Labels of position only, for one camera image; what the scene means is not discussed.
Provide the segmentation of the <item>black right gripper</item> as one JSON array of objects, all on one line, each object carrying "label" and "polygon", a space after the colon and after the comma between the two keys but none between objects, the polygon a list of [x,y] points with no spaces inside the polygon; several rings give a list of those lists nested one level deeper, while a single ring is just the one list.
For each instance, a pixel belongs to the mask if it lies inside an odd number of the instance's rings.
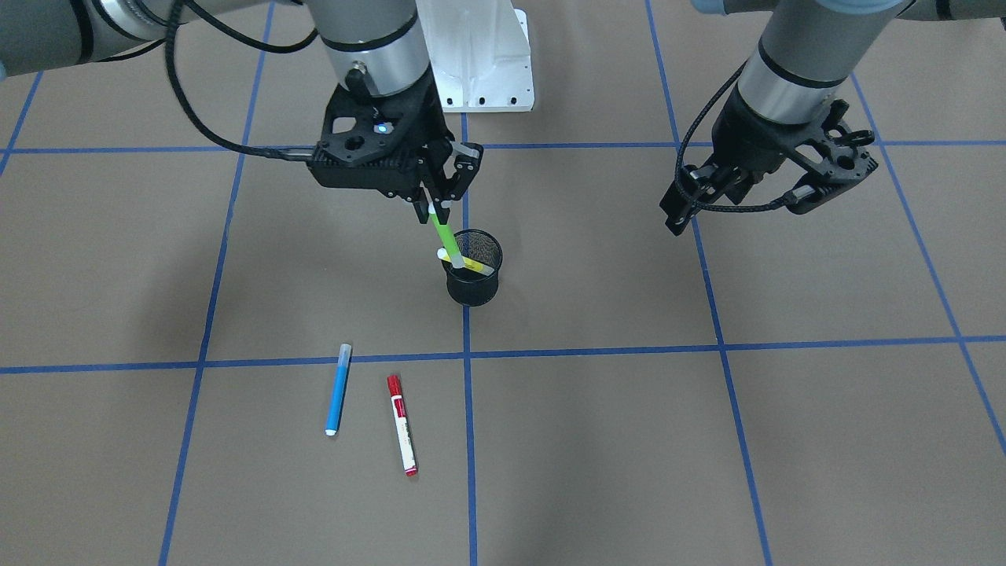
[{"label": "black right gripper", "polygon": [[[485,148],[453,142],[434,76],[400,93],[371,95],[365,75],[348,75],[325,110],[322,135],[307,161],[327,189],[372,189],[410,198],[421,225],[463,200],[480,172]],[[450,177],[443,168],[452,165]]]}]

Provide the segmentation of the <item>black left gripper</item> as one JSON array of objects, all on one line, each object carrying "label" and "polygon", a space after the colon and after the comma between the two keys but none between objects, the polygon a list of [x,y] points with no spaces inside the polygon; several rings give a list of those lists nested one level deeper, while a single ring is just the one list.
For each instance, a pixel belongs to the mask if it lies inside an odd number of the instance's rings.
[{"label": "black left gripper", "polygon": [[[714,151],[699,166],[681,165],[659,201],[665,226],[682,235],[698,211],[773,211],[802,215],[858,186],[878,168],[868,147],[872,131],[853,131],[844,120],[847,101],[831,99],[805,124],[770,122],[733,90],[714,125]],[[791,162],[802,177],[768,204],[742,205],[754,184]]]}]

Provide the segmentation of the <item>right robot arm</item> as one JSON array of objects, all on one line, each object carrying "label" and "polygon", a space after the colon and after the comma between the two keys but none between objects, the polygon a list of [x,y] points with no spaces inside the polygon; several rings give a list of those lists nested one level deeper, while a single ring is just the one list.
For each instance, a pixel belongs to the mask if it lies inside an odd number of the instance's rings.
[{"label": "right robot arm", "polygon": [[[458,141],[446,125],[417,4],[308,1],[305,39],[273,44],[223,23],[245,1],[4,1],[2,76],[90,62],[129,60],[163,47],[166,75],[192,125],[229,151],[305,164],[327,189],[370,189],[410,203],[421,223],[449,221],[478,174],[483,147]],[[201,20],[263,53],[323,44],[336,72],[322,132],[312,147],[252,146],[226,139],[198,117],[178,75],[185,23]]]}]

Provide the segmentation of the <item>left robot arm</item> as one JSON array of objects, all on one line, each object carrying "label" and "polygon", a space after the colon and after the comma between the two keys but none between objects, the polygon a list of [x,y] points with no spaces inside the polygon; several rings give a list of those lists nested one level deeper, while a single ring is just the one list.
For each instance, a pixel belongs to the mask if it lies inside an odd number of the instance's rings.
[{"label": "left robot arm", "polygon": [[725,104],[712,129],[714,150],[688,165],[677,150],[674,179],[660,208],[680,235],[701,211],[802,215],[854,189],[877,168],[869,130],[844,120],[842,83],[896,19],[1004,18],[1002,1],[695,1],[722,16],[769,12],[748,59],[716,90]]}]

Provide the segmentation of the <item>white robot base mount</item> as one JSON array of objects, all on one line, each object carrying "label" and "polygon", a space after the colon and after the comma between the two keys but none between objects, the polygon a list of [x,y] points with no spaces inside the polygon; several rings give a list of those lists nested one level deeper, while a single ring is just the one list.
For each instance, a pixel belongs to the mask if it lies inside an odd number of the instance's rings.
[{"label": "white robot base mount", "polygon": [[420,24],[447,112],[530,112],[527,16],[511,1],[418,1]]}]

